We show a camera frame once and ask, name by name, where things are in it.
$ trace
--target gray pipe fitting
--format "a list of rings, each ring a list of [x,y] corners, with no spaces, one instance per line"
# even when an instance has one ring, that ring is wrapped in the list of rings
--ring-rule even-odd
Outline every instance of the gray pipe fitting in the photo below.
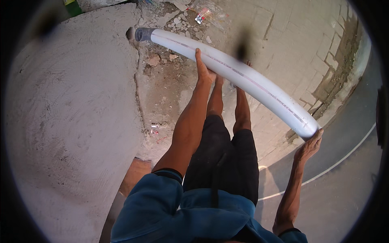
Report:
[[[156,30],[156,28],[137,28],[135,30],[135,40],[136,41],[151,41],[151,33]]]

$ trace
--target finger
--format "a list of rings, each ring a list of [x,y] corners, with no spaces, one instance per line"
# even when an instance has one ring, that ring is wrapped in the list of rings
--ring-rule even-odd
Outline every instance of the finger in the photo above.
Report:
[[[201,60],[201,50],[199,48],[196,48],[196,53],[195,53],[195,58],[196,58],[196,64],[197,64],[197,71],[198,72],[206,72],[207,67]]]
[[[321,138],[321,136],[323,135],[323,132],[324,132],[324,129],[320,128],[320,129],[315,133],[315,135],[314,135],[314,137],[313,137],[313,139],[314,139],[315,142]]]
[[[319,140],[316,142],[315,147],[320,148],[322,138],[319,138]]]

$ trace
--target dark road surface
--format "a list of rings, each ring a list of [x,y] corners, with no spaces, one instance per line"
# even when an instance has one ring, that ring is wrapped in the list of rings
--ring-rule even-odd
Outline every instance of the dark road surface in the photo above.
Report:
[[[294,226],[307,235],[309,242],[342,241],[371,194],[382,153],[374,127],[380,86],[378,60],[372,52],[365,73],[347,104],[325,127],[320,151],[306,164],[303,182],[341,161],[329,172],[302,186],[300,211]],[[258,201],[254,217],[268,230],[272,228],[282,197],[277,193],[286,189],[293,155],[294,152],[260,171],[259,198],[269,198]]]

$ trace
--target foot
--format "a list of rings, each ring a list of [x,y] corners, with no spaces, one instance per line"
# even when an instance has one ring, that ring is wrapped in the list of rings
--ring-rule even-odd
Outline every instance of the foot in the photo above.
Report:
[[[224,84],[224,78],[218,74],[218,75],[216,75],[216,81],[215,82],[216,82],[216,84],[223,85]]]

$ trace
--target blue shirt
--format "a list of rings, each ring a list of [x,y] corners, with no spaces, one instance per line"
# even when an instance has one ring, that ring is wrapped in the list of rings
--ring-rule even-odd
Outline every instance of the blue shirt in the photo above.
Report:
[[[111,232],[111,242],[192,242],[195,238],[231,239],[247,227],[258,242],[307,243],[290,231],[277,237],[254,220],[253,202],[218,190],[219,207],[211,208],[211,189],[183,192],[180,182],[145,175],[125,200]]]

